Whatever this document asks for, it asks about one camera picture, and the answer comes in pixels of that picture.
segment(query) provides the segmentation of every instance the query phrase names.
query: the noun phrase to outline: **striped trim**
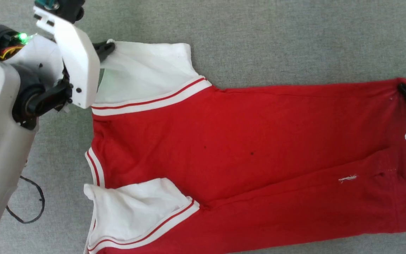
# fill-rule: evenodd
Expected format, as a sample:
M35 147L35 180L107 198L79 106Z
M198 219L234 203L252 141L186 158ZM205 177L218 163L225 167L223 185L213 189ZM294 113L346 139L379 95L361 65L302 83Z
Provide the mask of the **striped trim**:
M92 148L87 151L85 157L90 168L92 169L93 184L104 188L106 185L104 182L103 167L101 167L101 163Z
M199 210L200 204L192 198L189 199L191 202L188 206L184 206L183 208L176 210L175 212L170 214L169 217L161 220L158 223L158 226L153 227L151 230L147 231L140 237L132 239L129 242L118 242L114 241L113 238L104 237L100 239L100 241L94 246L89 246L89 253L96 254L103 248L110 247L116 249L134 249L152 243Z
M110 116L147 111L156 108L163 108L175 103L179 103L190 96L212 86L205 77L198 77L186 82L177 91L170 92L156 98L148 100L132 100L123 103L96 103L92 106L92 112L97 116Z

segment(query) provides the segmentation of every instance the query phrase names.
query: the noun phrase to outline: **black cable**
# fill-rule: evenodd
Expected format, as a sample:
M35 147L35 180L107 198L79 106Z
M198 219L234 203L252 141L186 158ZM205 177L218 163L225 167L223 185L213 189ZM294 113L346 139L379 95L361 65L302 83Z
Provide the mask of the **black cable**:
M6 210L7 210L7 212L9 212L9 214L10 214L13 218L15 218L16 220L18 220L20 223L23 223L23 224L30 224L30 223L36 222L38 219L40 219L40 217L42 217L43 211L45 210L45 196L43 195L42 188L40 188L40 186L39 186L37 183L34 183L32 180L29 180L29 179L27 179L26 177L23 177L23 176L20 176L20 178L23 179L23 180L25 180L26 182L28 182L28 183L34 185L34 186L37 188L38 192L40 193L40 199L39 199L39 200L42 201L42 210L40 211L39 215L37 215L37 217L35 217L34 219L32 219L32 220L30 220L30 221L28 221L28 222L25 222L25 221L22 220L20 217L18 217L16 214L14 214L14 213L10 210L10 208L9 208L8 206L6 206Z

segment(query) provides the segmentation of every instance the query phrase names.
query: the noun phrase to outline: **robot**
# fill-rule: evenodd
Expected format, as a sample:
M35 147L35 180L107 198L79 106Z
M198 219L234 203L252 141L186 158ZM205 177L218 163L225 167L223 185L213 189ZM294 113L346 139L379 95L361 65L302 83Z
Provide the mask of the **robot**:
M100 62L115 44L92 44L73 25L84 15L84 2L35 1L37 27L53 39L0 25L0 219L17 188L38 118L69 104L88 108L95 101ZM397 89L406 97L406 85Z

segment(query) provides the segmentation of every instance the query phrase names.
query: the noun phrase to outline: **floor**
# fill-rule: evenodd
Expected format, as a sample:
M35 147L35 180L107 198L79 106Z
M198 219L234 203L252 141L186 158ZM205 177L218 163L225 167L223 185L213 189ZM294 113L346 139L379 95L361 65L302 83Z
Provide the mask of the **floor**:
M189 43L197 71L221 88L406 77L406 1L111 0L87 1L85 11L78 26L94 42ZM0 0L0 24L39 31L32 1ZM82 192L92 182L84 159L91 113L72 107L69 114L47 114L40 125L23 175L43 188L45 212L28 225L5 214L0 253L82 253L92 212ZM10 207L28 220L40 210L38 199L35 187L20 182ZM406 233L249 253L400 254Z

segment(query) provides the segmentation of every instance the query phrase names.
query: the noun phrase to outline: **fabric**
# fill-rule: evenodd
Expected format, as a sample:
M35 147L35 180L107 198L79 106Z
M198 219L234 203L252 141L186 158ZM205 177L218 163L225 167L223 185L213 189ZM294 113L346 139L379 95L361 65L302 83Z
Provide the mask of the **fabric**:
M167 77L190 64L188 46L126 42L103 62L87 153L94 184L137 189L167 178L176 198L189 196L199 209L177 218L177 209L193 204L164 206L158 211L169 212L138 230L130 214L147 217L150 209L129 201L136 195L106 191L117 202L105 202L87 194L95 202L90 253L207 253L210 246L222 254L406 231L406 103L397 90L406 79L221 90L193 69ZM147 81L131 92L139 80ZM149 95L150 86L163 94ZM161 189L154 182L150 188Z

